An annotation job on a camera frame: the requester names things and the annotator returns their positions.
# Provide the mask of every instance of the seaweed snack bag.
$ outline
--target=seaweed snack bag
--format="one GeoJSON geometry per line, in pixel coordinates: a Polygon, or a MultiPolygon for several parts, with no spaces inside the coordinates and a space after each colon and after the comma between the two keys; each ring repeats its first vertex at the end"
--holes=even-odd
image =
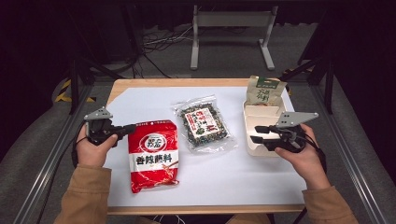
{"type": "Polygon", "coordinates": [[[192,152],[218,152],[237,147],[214,95],[181,103],[176,107],[176,114],[192,152]]]}
{"type": "Polygon", "coordinates": [[[171,120],[137,123],[128,147],[133,193],[178,184],[177,126],[171,120]]]}
{"type": "Polygon", "coordinates": [[[246,105],[280,105],[286,84],[277,78],[251,76],[247,85],[246,105]]]}

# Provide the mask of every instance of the open cardboard box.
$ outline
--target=open cardboard box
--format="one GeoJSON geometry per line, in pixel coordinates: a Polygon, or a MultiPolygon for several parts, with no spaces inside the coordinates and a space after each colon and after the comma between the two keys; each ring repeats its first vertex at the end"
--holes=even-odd
{"type": "Polygon", "coordinates": [[[274,151],[269,151],[263,144],[253,143],[250,136],[260,136],[264,139],[279,138],[277,133],[257,133],[254,127],[275,125],[277,123],[282,112],[287,111],[283,97],[279,106],[246,105],[246,102],[244,102],[243,107],[247,134],[247,152],[252,156],[278,157],[274,151]]]}

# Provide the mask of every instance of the red snack bag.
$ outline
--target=red snack bag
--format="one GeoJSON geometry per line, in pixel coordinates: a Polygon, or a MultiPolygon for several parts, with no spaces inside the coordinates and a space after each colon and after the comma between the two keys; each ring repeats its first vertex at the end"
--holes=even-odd
{"type": "Polygon", "coordinates": [[[178,184],[177,126],[171,120],[137,123],[128,148],[133,193],[178,184]]]}

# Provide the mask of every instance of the person's right hand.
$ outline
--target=person's right hand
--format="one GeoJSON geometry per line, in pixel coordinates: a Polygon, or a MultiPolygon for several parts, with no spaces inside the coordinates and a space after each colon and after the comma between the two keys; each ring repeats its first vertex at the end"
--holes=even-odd
{"type": "MultiPolygon", "coordinates": [[[[301,127],[317,144],[312,128],[305,124],[301,124],[301,127]]],[[[277,147],[275,152],[293,165],[296,172],[305,180],[307,189],[326,189],[331,186],[320,163],[318,153],[311,145],[306,144],[299,153],[292,153],[281,147],[277,147]]]]}
{"type": "Polygon", "coordinates": [[[118,137],[116,134],[111,135],[101,145],[96,146],[86,138],[86,126],[83,125],[78,134],[78,144],[76,150],[78,154],[78,163],[95,167],[102,167],[106,161],[107,152],[116,144],[118,137]]]}

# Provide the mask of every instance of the white paper sheet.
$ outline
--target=white paper sheet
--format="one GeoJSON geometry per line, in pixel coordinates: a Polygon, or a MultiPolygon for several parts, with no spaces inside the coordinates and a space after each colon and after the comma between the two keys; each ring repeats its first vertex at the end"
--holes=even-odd
{"type": "MultiPolygon", "coordinates": [[[[170,119],[177,124],[172,104],[214,94],[226,125],[237,139],[238,148],[228,152],[195,155],[187,148],[178,127],[179,165],[173,187],[131,192],[128,141],[125,136],[108,152],[105,167],[111,168],[109,206],[189,206],[245,204],[303,204],[305,182],[281,158],[252,157],[247,140],[242,104],[247,87],[131,88],[118,96],[107,110],[113,125],[170,119]]],[[[289,111],[290,98],[282,97],[289,111]]]]}

